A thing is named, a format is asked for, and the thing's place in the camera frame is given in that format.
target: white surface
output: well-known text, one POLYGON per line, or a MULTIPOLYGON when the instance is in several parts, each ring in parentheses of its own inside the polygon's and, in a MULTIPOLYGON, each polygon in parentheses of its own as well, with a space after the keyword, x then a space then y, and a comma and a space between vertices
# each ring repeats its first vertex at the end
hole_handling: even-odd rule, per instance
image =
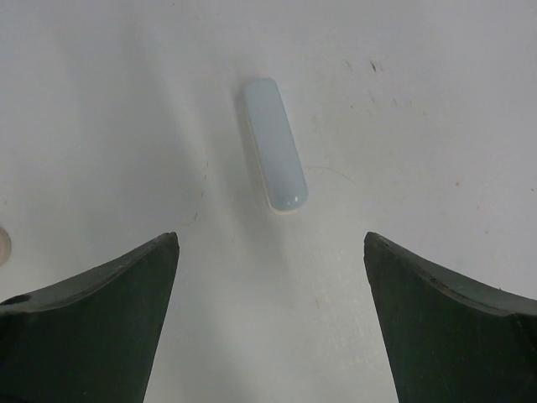
POLYGON ((0 2, 0 299, 177 231, 147 402, 395 402, 367 230, 537 298, 537 3, 0 2), (310 199, 263 200, 242 84, 310 199))

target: gray eraser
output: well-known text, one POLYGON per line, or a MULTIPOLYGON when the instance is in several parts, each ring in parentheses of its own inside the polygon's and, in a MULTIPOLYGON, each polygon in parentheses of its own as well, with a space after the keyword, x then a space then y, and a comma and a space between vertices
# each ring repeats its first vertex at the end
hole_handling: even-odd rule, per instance
POLYGON ((243 95, 268 204, 278 213, 294 212, 308 198, 308 188, 278 86, 260 78, 243 95))

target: partially visible circular object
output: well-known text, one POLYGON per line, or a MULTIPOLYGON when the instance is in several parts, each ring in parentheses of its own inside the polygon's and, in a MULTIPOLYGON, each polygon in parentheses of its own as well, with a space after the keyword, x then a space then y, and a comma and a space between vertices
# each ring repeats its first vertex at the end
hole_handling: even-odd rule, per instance
POLYGON ((0 227, 0 266, 6 263, 11 254, 11 238, 5 229, 0 227))

